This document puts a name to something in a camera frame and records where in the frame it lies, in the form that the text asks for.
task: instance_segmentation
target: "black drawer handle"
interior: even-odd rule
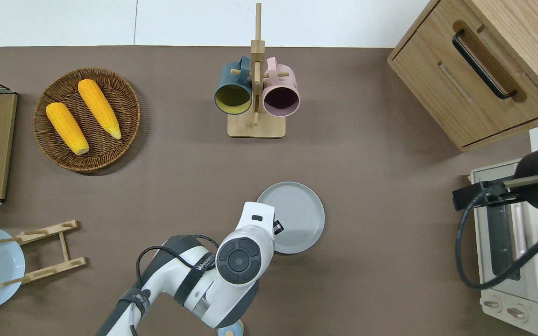
[[[498,97],[499,99],[507,99],[514,96],[514,94],[516,94],[516,90],[510,93],[504,93],[502,89],[500,89],[500,87],[497,86],[497,84],[493,81],[493,79],[491,79],[489,74],[485,72],[485,70],[482,68],[479,62],[477,62],[474,59],[474,57],[465,48],[462,42],[460,42],[460,36],[462,35],[463,32],[464,32],[463,29],[459,30],[454,35],[454,38],[452,39],[452,44],[454,45],[456,50],[460,53],[460,55],[462,55],[462,57],[470,65],[472,70],[474,70],[474,72],[476,72],[476,74],[479,75],[479,77],[481,77],[481,79],[485,82],[485,84],[489,87],[489,89],[491,89],[491,92],[493,92],[493,94],[495,94],[496,97]]]

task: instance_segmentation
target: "mug handle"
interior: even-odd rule
[[[271,85],[279,84],[279,79],[277,78],[277,60],[275,57],[267,59],[267,74],[269,74],[269,83]]]
[[[242,56],[240,59],[240,74],[236,79],[237,83],[245,85],[248,81],[248,74],[250,74],[250,57]]]

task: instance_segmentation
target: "dark green mug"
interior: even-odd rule
[[[233,74],[232,69],[239,70]],[[252,79],[250,73],[250,57],[242,56],[239,62],[227,63],[219,75],[219,83],[215,90],[215,104],[228,114],[242,114],[252,104]]]

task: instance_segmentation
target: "corn cob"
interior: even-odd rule
[[[88,143],[68,107],[63,103],[51,103],[45,108],[49,121],[57,134],[76,155],[88,152]]]
[[[78,92],[101,127],[114,138],[120,139],[118,120],[97,83],[92,79],[83,79],[78,83]]]

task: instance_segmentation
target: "woven wicker basket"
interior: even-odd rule
[[[78,83],[95,81],[120,124],[122,138],[116,140],[96,121],[78,92]],[[88,142],[89,150],[74,154],[47,119],[45,108],[53,102],[66,104]],[[54,81],[36,104],[34,132],[41,151],[62,168],[91,172],[117,161],[132,145],[141,122],[141,104],[132,86],[113,71],[97,68],[78,69]]]

